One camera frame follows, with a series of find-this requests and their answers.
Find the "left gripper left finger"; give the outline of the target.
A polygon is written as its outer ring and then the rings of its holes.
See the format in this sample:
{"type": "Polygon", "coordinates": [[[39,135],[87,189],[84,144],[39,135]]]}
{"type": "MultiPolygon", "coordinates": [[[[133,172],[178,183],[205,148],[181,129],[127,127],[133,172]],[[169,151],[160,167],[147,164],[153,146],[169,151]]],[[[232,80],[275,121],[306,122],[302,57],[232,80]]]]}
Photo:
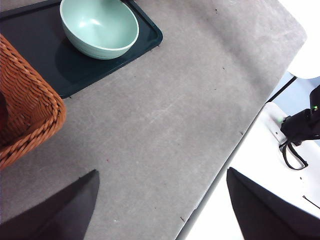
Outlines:
{"type": "Polygon", "coordinates": [[[83,240],[96,207],[100,174],[92,170],[0,225],[2,240],[83,240]]]}

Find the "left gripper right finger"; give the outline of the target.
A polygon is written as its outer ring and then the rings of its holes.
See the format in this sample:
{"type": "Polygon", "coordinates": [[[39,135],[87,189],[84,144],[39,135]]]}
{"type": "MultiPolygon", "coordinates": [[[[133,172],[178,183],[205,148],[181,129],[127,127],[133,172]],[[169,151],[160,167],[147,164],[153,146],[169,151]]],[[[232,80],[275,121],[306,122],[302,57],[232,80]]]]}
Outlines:
{"type": "Polygon", "coordinates": [[[318,240],[320,219],[283,200],[230,167],[231,205],[246,240],[318,240]]]}

